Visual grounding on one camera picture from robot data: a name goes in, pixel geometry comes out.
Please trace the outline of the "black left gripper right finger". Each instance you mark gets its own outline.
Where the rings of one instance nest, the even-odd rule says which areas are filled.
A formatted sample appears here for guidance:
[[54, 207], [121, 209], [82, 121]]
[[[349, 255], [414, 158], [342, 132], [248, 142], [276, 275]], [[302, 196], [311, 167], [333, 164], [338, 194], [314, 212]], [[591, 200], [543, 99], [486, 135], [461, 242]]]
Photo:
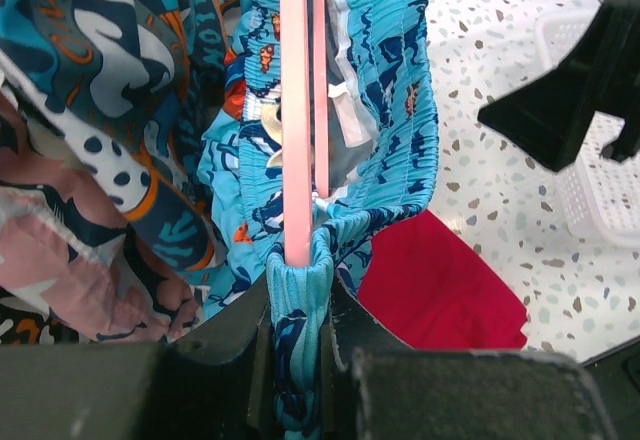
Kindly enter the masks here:
[[420, 351], [336, 279], [321, 330], [326, 439], [614, 439], [572, 359], [512, 350]]

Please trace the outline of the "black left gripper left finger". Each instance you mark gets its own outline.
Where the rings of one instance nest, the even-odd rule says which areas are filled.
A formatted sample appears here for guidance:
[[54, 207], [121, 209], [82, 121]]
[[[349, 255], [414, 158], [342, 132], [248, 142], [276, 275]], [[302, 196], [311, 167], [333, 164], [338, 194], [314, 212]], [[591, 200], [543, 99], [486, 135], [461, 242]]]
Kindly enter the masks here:
[[245, 439], [258, 280], [172, 344], [14, 345], [1, 349], [4, 439]]

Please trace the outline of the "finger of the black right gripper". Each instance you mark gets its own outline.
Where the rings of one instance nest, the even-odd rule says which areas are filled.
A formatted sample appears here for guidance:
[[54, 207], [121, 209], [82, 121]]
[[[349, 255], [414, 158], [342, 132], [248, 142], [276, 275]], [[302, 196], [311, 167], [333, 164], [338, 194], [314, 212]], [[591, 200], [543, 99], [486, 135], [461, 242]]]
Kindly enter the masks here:
[[557, 67], [482, 107], [478, 121], [544, 168], [573, 164], [597, 113], [623, 120], [601, 150], [622, 163], [639, 152], [639, 0], [604, 0]]

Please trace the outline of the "blue patterned shorts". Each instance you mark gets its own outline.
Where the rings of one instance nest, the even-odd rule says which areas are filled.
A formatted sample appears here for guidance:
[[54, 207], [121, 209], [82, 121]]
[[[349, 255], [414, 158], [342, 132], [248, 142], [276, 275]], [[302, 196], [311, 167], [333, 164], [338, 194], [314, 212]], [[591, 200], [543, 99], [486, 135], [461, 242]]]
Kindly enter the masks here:
[[265, 278], [274, 328], [274, 412], [287, 439], [321, 435], [318, 350], [334, 274], [357, 290], [371, 237], [422, 213], [438, 166], [438, 116], [427, 54], [429, 0], [326, 0], [332, 74], [346, 85], [372, 135], [363, 160], [327, 199], [313, 200], [311, 263], [283, 258], [279, 0], [240, 0], [227, 54], [224, 106], [203, 134], [199, 178], [213, 193], [212, 219], [228, 253], [225, 305]]

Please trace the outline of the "pink plastic hanger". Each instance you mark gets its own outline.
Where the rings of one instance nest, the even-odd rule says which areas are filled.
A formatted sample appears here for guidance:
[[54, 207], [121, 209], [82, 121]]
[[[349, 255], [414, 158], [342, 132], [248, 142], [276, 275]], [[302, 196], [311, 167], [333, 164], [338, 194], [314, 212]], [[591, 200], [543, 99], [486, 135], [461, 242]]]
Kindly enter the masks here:
[[306, 267], [312, 189], [329, 194], [325, 0], [280, 0], [284, 256]]

